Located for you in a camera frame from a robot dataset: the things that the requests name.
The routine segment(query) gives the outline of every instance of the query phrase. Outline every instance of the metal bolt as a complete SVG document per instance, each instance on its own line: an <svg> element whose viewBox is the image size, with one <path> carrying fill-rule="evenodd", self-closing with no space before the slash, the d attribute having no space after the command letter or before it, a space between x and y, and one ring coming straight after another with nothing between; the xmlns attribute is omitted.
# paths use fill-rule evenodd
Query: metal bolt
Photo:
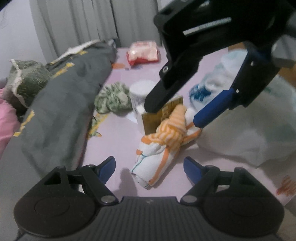
<svg viewBox="0 0 296 241"><path fill-rule="evenodd" d="M186 203L195 203L197 201L197 197L187 195L187 196L182 197L182 200Z"/></svg>
<svg viewBox="0 0 296 241"><path fill-rule="evenodd" d="M163 67L163 73L165 74L167 71L168 71L168 67L167 66L164 66Z"/></svg>
<svg viewBox="0 0 296 241"><path fill-rule="evenodd" d="M103 203L113 203L116 200L116 198L114 196L108 195L108 196L103 196L101 198L101 201Z"/></svg>

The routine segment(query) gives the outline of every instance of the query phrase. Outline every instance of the orange striped towel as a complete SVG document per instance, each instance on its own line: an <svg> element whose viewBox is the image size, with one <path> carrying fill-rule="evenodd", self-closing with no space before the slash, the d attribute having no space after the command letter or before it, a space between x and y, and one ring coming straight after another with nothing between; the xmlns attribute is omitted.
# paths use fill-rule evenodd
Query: orange striped towel
<svg viewBox="0 0 296 241"><path fill-rule="evenodd" d="M131 174L142 187L153 186L178 155L181 145L199 137L201 129L192 122L195 114L193 109L177 105L156 133L141 139Z"/></svg>

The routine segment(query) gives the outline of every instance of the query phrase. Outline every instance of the gray cloth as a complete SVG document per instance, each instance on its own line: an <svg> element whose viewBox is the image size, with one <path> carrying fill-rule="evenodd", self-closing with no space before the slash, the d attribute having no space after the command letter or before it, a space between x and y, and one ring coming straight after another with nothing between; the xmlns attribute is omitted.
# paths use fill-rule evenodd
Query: gray cloth
<svg viewBox="0 0 296 241"><path fill-rule="evenodd" d="M75 169L83 154L94 100L112 71L116 50L104 43L52 78L28 109L27 122L0 160L0 240L16 238L16 202L56 166Z"/></svg>
<svg viewBox="0 0 296 241"><path fill-rule="evenodd" d="M161 45L153 23L156 0L30 0L30 7L47 62L96 39L118 37L122 47L139 40Z"/></svg>

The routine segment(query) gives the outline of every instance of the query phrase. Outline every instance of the green knitted fabric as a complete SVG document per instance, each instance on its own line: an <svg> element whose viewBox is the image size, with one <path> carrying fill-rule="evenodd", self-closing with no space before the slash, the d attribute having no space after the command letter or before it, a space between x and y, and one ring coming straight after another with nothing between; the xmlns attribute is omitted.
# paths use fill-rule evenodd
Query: green knitted fabric
<svg viewBox="0 0 296 241"><path fill-rule="evenodd" d="M97 95L94 104L96 111L100 114L132 109L129 89L120 82L104 86Z"/></svg>
<svg viewBox="0 0 296 241"><path fill-rule="evenodd" d="M46 86L51 74L43 64L36 61L12 59L11 62L6 92L11 91L20 103L28 108L39 91Z"/></svg>

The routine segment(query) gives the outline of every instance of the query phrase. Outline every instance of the red snack bag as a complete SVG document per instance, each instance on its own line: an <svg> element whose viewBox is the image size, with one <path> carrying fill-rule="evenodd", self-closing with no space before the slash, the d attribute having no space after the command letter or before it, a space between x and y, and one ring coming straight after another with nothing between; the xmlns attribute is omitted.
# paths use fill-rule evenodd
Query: red snack bag
<svg viewBox="0 0 296 241"><path fill-rule="evenodd" d="M131 66L137 64L155 63L159 62L159 52L154 41L135 42L131 45L129 51L126 53L128 63Z"/></svg>

